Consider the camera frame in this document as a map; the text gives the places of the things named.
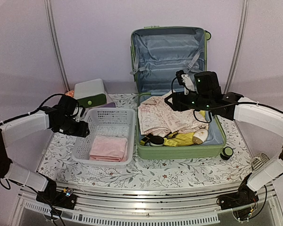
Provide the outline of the green hard-shell suitcase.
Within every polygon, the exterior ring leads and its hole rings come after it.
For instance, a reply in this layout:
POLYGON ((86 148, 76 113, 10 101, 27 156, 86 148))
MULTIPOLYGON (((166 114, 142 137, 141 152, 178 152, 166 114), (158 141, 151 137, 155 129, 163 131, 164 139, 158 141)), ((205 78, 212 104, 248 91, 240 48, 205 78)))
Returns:
MULTIPOLYGON (((172 82, 175 73, 184 70, 191 79, 207 68, 207 41, 210 33, 198 27, 151 27, 131 34, 132 74, 138 89, 138 101, 162 96, 184 87, 172 82)), ((138 155, 146 160, 170 160, 217 157, 226 145, 219 119, 213 116, 208 138, 200 145, 181 147, 141 145, 144 136, 136 132, 138 155)))

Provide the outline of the pink printed white garment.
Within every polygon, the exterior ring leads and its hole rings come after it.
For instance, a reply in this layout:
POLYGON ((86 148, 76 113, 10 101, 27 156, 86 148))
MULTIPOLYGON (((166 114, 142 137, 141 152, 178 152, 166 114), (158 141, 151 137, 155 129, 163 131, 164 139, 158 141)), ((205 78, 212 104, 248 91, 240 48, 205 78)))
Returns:
POLYGON ((165 103, 165 98, 170 94, 171 92, 163 96, 151 96, 140 103, 138 106, 138 120, 142 135, 151 133, 155 136, 164 137, 170 132, 186 134, 209 128, 204 117, 204 111, 173 111, 165 103))

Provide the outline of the white perforated plastic basket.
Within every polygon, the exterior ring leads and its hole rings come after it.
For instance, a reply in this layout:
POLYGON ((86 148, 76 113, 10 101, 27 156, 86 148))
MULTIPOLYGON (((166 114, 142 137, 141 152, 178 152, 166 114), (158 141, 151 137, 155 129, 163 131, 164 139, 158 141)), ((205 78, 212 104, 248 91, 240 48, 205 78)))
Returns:
POLYGON ((133 159, 135 110, 95 108, 86 113, 90 134, 78 137, 72 158, 103 167, 126 167, 133 159))

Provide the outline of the pink cloth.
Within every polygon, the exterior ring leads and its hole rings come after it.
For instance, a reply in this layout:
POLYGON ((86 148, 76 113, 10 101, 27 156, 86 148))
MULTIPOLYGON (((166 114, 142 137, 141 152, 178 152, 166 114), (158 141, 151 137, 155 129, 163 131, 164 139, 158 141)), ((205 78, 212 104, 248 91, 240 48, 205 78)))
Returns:
POLYGON ((89 152, 90 160, 124 162, 127 160, 128 140, 125 137, 97 135, 89 152))

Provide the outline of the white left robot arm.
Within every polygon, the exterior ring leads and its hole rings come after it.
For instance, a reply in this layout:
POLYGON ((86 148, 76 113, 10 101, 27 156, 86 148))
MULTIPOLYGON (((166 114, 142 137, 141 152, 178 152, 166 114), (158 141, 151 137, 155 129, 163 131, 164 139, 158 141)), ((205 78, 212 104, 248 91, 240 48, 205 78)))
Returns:
POLYGON ((85 107, 79 101, 65 94, 53 106, 46 106, 44 100, 35 110, 0 122, 0 179, 10 180, 22 186, 41 191, 50 204, 57 204, 61 195, 48 186, 49 179, 33 170, 33 165, 22 164, 33 158, 40 150, 41 139, 36 136, 48 131, 73 137, 87 137, 88 123, 82 120, 85 107))

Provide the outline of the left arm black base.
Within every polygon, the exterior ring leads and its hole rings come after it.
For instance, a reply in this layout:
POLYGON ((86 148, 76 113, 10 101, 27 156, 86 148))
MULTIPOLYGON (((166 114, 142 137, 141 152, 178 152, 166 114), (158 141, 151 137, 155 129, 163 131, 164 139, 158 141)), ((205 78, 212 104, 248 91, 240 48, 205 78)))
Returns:
POLYGON ((66 187, 58 191, 56 182, 49 181, 43 192, 37 192, 36 201, 53 207, 74 210, 77 198, 78 196, 73 193, 73 189, 66 187))

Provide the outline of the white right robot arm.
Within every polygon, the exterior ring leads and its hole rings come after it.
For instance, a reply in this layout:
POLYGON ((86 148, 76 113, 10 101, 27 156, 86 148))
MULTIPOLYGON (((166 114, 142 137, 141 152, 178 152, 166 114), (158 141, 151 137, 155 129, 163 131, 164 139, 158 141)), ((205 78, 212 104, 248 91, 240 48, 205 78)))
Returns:
MULTIPOLYGON (((174 92, 165 98, 174 111, 206 111, 210 116, 221 116, 225 119, 248 124, 254 129, 251 135, 262 144, 260 135, 279 137, 283 141, 283 110, 253 101, 241 94, 228 92, 223 94, 215 72, 196 73, 194 80, 185 71, 175 73, 175 80, 184 87, 182 92, 174 92)), ((283 174, 283 147, 264 166, 248 175, 234 201, 245 205, 253 197, 253 192, 283 174)))

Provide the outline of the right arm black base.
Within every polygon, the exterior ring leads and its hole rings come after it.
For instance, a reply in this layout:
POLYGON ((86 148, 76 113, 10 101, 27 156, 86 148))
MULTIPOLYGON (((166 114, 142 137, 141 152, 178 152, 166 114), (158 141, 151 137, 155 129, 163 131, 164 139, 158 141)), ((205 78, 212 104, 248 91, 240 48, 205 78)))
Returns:
POLYGON ((216 203, 221 207, 221 210, 237 208, 259 201, 257 192, 252 191, 247 186, 247 182, 251 174, 252 173, 248 174, 244 178, 237 192, 223 194, 217 197, 216 203))

